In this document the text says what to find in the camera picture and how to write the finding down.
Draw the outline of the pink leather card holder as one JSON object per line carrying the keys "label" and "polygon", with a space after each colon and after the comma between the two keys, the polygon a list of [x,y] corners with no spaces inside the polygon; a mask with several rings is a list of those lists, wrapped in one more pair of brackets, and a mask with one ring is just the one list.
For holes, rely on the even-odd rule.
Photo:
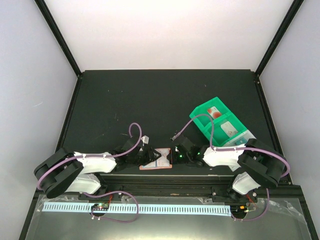
{"label": "pink leather card holder", "polygon": [[166,159],[155,160],[147,165],[141,165],[140,170],[160,170],[160,169],[171,169],[172,163]]}

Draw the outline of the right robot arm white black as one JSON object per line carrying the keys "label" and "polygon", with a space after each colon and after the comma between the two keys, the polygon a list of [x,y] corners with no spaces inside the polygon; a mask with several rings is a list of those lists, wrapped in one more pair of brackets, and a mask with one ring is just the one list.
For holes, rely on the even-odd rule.
{"label": "right robot arm white black", "polygon": [[197,146],[183,135],[174,135],[177,144],[172,153],[173,164],[211,168],[227,166],[234,172],[230,183],[215,193],[223,201],[240,203],[245,195],[258,188],[276,188],[290,166],[284,156],[263,142],[251,138],[236,146]]}

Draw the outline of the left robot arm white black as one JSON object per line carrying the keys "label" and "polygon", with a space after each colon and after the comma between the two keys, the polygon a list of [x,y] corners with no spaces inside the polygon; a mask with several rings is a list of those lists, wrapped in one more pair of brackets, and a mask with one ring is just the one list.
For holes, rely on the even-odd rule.
{"label": "left robot arm white black", "polygon": [[97,177],[99,173],[122,171],[129,167],[154,166],[164,154],[142,138],[133,137],[111,152],[80,153],[66,147],[38,165],[33,174],[37,189],[53,199],[65,192],[87,192],[95,199],[103,199],[108,192]]}

